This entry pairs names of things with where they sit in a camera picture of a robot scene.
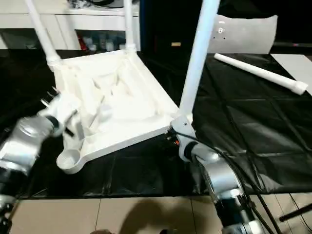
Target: white tube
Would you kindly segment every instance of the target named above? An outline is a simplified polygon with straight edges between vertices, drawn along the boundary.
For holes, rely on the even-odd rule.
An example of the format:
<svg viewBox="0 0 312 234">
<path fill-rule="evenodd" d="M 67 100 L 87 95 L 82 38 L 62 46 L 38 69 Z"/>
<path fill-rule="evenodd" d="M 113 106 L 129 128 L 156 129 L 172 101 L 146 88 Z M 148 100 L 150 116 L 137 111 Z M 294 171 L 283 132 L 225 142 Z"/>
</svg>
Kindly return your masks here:
<svg viewBox="0 0 312 234">
<path fill-rule="evenodd" d="M 123 0 L 126 23 L 126 51 L 136 51 L 133 38 L 132 0 Z"/>
<path fill-rule="evenodd" d="M 48 65 L 51 67 L 55 65 L 56 63 L 59 63 L 61 61 L 59 55 L 56 53 L 55 49 L 53 48 L 53 45 L 51 43 L 51 40 L 46 32 L 46 29 L 44 28 L 41 20 L 40 15 L 38 14 L 35 5 L 32 0 L 25 0 L 26 5 L 28 7 L 29 15 L 32 19 L 32 22 L 35 26 L 36 34 L 39 38 L 39 41 L 43 47 L 43 50 L 46 55 L 46 60 Z"/>
<path fill-rule="evenodd" d="M 191 59 L 180 103 L 181 113 L 187 116 L 192 114 L 219 3 L 220 0 L 203 0 L 201 6 Z"/>
<path fill-rule="evenodd" d="M 276 84 L 279 84 L 279 85 L 281 85 L 287 89 L 290 89 L 291 91 L 293 91 L 294 93 L 299 94 L 299 95 L 303 94 L 304 91 L 308 87 L 308 85 L 306 83 L 303 83 L 301 81 L 289 79 L 287 77 L 278 75 L 276 73 L 264 70 L 264 69 L 256 67 L 256 66 L 252 66 L 248 63 L 241 62 L 241 61 L 238 61 L 238 60 L 233 59 L 233 58 L 226 57 L 226 56 L 221 55 L 221 54 L 215 54 L 214 58 L 219 60 L 219 61 L 230 64 L 234 67 L 240 68 L 246 72 L 250 72 L 256 76 L 259 76 L 261 78 L 264 78 L 264 79 L 272 81 Z"/>
</svg>

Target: white shelf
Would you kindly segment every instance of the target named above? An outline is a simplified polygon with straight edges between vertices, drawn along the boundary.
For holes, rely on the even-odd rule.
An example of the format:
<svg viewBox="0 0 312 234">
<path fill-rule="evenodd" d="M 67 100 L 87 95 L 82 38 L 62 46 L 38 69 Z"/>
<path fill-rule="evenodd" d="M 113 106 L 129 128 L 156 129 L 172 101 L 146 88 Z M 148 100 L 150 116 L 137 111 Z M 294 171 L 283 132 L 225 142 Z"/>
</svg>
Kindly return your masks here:
<svg viewBox="0 0 312 234">
<path fill-rule="evenodd" d="M 89 7 L 71 9 L 66 0 L 34 0 L 39 14 L 124 16 L 123 8 Z M 24 0 L 0 0 L 0 14 L 28 14 Z M 133 16 L 139 16 L 139 2 L 133 4 Z"/>
</svg>

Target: table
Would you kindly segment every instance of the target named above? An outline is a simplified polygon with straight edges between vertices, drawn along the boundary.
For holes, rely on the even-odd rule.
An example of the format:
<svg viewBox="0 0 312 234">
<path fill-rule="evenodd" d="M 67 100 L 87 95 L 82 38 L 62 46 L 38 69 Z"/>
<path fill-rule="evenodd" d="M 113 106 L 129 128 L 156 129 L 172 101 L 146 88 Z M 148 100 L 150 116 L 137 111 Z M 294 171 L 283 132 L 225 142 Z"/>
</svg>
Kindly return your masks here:
<svg viewBox="0 0 312 234">
<path fill-rule="evenodd" d="M 0 51 L 2 97 L 0 129 L 42 108 L 39 98 L 53 74 L 41 51 Z M 59 51 L 62 58 L 83 51 Z M 177 104 L 188 57 L 139 54 Z M 280 75 L 291 76 L 271 55 L 228 55 Z M 207 56 L 194 107 L 199 139 L 239 163 L 263 194 L 312 191 L 312 97 L 302 96 Z M 178 157 L 165 135 L 93 160 L 77 174 L 65 175 L 56 158 L 61 138 L 47 140 L 23 189 L 22 198 L 183 196 L 207 193 L 198 170 Z"/>
</svg>

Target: white cabinet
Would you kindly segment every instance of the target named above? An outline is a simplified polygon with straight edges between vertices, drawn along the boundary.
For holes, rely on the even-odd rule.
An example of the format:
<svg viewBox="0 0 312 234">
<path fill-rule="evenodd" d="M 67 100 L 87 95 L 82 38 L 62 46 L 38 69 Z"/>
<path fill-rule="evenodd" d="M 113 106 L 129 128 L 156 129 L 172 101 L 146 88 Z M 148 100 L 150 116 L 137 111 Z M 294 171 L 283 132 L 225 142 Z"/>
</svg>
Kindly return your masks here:
<svg viewBox="0 0 312 234">
<path fill-rule="evenodd" d="M 98 31 L 99 34 L 106 32 L 107 35 L 114 35 L 114 31 L 125 30 L 124 16 L 56 15 L 56 17 L 69 50 L 80 49 L 78 31 L 93 31 L 93 33 Z M 140 50 L 139 17 L 133 17 L 133 23 L 134 40 L 137 50 Z"/>
<path fill-rule="evenodd" d="M 98 33 L 115 38 L 115 34 L 125 30 L 123 8 L 70 9 L 66 0 L 33 1 L 56 49 L 80 50 L 78 34 Z M 133 25 L 136 47 L 140 50 L 138 2 L 133 5 Z M 0 49 L 10 48 L 12 44 L 8 41 L 38 40 L 32 29 L 24 0 L 0 0 Z"/>
<path fill-rule="evenodd" d="M 41 15 L 43 25 L 56 49 L 67 49 L 55 15 Z M 38 40 L 28 14 L 0 14 L 0 49 L 27 48 Z"/>
</svg>

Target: tile floor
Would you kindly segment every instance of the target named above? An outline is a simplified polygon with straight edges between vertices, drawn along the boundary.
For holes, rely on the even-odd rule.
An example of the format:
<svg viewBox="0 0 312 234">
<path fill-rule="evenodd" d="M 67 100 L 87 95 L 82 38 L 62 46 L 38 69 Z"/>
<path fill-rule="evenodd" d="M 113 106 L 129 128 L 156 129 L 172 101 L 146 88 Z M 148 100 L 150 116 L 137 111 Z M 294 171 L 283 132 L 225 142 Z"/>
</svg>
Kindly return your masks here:
<svg viewBox="0 0 312 234">
<path fill-rule="evenodd" d="M 263 197 L 276 218 L 295 209 L 288 194 Z M 293 197 L 299 207 L 312 202 L 312 194 Z M 270 223 L 258 198 L 252 199 Z M 312 226 L 312 212 L 304 218 Z M 278 225 L 285 234 L 309 233 L 300 217 Z M 177 229 L 177 234 L 221 234 L 208 196 L 22 201 L 10 234 L 90 234 L 105 229 L 116 234 L 159 234 L 168 228 Z"/>
</svg>

